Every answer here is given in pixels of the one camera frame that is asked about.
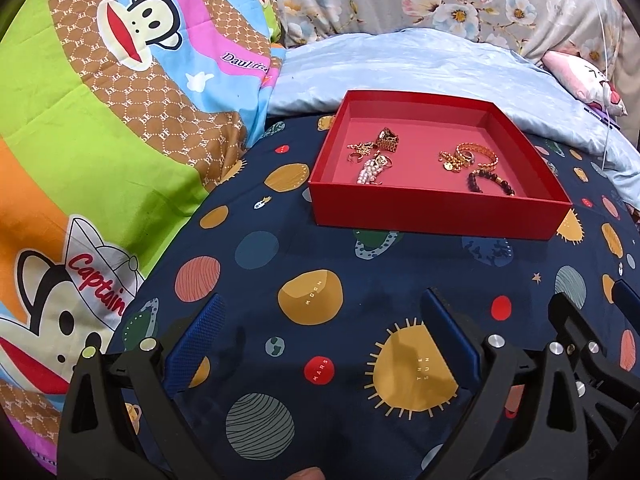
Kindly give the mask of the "left hand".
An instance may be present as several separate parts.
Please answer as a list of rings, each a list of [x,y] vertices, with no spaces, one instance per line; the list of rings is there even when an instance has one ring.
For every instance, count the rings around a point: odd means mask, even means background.
[[[320,468],[310,467],[291,474],[286,480],[324,480],[325,478]]]

